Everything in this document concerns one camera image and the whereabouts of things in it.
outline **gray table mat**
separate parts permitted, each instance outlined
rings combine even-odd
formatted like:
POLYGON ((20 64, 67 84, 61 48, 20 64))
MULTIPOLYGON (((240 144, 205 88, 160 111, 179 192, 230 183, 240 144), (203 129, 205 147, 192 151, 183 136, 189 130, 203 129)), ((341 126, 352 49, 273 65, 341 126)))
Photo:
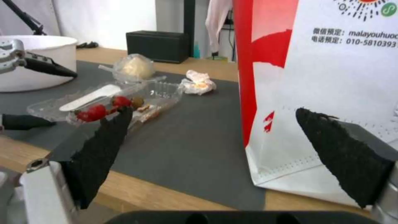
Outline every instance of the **gray table mat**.
MULTIPOLYGON (((110 73, 97 67, 79 61, 79 77, 72 82, 33 92, 1 93, 0 113, 26 114, 29 104, 113 80, 110 73)), ((157 75, 166 75, 170 83, 183 78, 162 72, 157 75)), ((175 107, 129 135, 112 170, 232 208, 262 210, 265 190, 251 181, 242 142, 238 84, 214 81, 216 91, 184 95, 175 107)), ((6 135, 70 154, 81 148, 95 129, 96 125, 76 129, 61 122, 51 128, 8 131, 6 135)))

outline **logo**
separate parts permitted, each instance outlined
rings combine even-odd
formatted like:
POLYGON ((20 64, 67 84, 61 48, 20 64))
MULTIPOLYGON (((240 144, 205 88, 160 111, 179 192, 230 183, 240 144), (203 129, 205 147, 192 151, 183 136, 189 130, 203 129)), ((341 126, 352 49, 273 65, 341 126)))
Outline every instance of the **logo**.
POLYGON ((397 11, 397 5, 392 0, 333 0, 337 10, 343 16, 348 16, 366 22, 373 18, 390 17, 397 11))
POLYGON ((265 133, 269 133, 271 131, 272 121, 273 121, 274 115, 275 115, 275 111, 273 111, 270 114, 268 114, 268 116, 264 119, 263 123, 267 122, 267 124, 264 126, 264 132, 265 133))
POLYGON ((383 7, 381 8, 381 14, 385 17, 394 15, 396 11, 397 5, 392 2, 383 5, 383 7))

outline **red and white paper bag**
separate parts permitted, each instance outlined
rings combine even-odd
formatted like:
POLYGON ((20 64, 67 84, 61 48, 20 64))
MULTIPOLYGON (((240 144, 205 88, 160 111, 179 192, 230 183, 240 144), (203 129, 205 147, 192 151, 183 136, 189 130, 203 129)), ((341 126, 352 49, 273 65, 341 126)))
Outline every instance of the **red and white paper bag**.
POLYGON ((234 0, 255 185, 355 205, 295 118, 305 107, 398 148, 398 0, 234 0))

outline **white bowl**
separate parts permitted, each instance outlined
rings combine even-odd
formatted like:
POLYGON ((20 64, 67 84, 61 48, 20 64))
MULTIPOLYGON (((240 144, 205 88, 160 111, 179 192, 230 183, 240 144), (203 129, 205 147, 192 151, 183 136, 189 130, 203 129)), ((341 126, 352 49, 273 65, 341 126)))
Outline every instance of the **white bowl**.
MULTIPOLYGON (((19 39, 23 42, 25 51, 50 57, 54 62, 76 71, 76 43, 70 37, 16 35, 0 36, 0 42, 19 39)), ((14 71, 0 73, 0 92, 20 92, 37 90, 68 82, 72 77, 49 75, 17 67, 14 71)))

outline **black box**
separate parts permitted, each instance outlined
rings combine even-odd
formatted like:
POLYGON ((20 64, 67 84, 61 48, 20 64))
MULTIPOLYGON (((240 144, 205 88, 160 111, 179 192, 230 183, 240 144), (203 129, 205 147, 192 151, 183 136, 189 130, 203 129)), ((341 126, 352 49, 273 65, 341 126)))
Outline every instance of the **black box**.
POLYGON ((128 54, 142 54, 151 60, 181 63, 189 56, 189 40, 185 33, 135 31, 126 33, 128 54))

